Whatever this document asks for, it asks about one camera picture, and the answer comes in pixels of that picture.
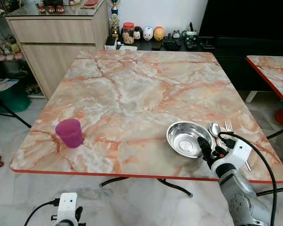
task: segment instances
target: fork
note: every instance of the fork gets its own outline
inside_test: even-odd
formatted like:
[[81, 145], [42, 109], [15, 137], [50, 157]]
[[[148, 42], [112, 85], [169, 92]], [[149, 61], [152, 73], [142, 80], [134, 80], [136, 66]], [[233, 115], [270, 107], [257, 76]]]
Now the fork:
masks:
[[[225, 129], [226, 129], [226, 131], [227, 132], [234, 132], [234, 130], [233, 130], [233, 128], [232, 128], [232, 122], [231, 121], [229, 121], [229, 120], [226, 120], [225, 121]], [[247, 167], [247, 169], [250, 171], [250, 172], [252, 172], [252, 169], [251, 169], [251, 167], [250, 167], [250, 165], [249, 165], [249, 162], [246, 160], [246, 162], [245, 162], [245, 165], [246, 165], [246, 167]]]

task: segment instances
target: trophy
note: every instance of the trophy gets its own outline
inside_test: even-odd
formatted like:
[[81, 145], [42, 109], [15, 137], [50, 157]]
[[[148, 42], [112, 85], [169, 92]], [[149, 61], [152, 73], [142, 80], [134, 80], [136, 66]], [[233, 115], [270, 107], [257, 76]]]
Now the trophy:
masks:
[[112, 14], [118, 14], [118, 9], [117, 6], [119, 5], [121, 0], [107, 0], [109, 2], [109, 4], [112, 6], [111, 8], [111, 13]]
[[117, 14], [113, 13], [111, 19], [109, 19], [111, 25], [111, 36], [116, 37], [118, 40], [119, 35], [119, 19]]

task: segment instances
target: red jar lid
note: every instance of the red jar lid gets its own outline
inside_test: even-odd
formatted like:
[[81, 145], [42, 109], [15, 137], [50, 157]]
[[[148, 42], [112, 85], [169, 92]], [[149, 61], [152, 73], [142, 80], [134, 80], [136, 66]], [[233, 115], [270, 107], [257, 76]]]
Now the red jar lid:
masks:
[[134, 23], [131, 23], [131, 22], [124, 23], [124, 28], [125, 29], [133, 29]]

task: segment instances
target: spoon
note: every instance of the spoon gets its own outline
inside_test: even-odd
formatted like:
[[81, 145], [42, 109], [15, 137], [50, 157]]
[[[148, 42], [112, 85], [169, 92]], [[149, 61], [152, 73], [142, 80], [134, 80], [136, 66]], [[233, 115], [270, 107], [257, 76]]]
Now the spoon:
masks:
[[216, 142], [218, 146], [221, 146], [221, 142], [218, 137], [218, 133], [220, 133], [220, 127], [217, 123], [212, 122], [209, 126], [209, 132], [211, 133], [212, 136], [216, 138]]

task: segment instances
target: red table edge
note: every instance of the red table edge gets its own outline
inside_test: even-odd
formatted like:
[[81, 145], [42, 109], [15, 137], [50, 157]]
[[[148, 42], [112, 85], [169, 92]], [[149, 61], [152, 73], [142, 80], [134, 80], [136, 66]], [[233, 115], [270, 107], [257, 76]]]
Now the red table edge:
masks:
[[[111, 173], [85, 173], [85, 172], [59, 172], [59, 171], [39, 171], [28, 169], [10, 169], [17, 173], [38, 173], [38, 174], [58, 174], [58, 175], [80, 175], [80, 176], [104, 176], [104, 177], [128, 177], [128, 178], [154, 178], [154, 179], [174, 179], [174, 180], [199, 180], [199, 181], [219, 181], [218, 178], [187, 178], [187, 177], [170, 177], [170, 176], [153, 176], [153, 175], [135, 175], [135, 174], [111, 174]], [[272, 184], [269, 180], [250, 180], [256, 184]], [[276, 181], [277, 184], [282, 184], [283, 181]]]
[[249, 62], [249, 64], [258, 72], [258, 74], [268, 83], [268, 85], [273, 89], [274, 92], [280, 97], [281, 100], [283, 100], [283, 95], [281, 92], [274, 86], [271, 81], [260, 71], [259, 68], [246, 56], [246, 60]]

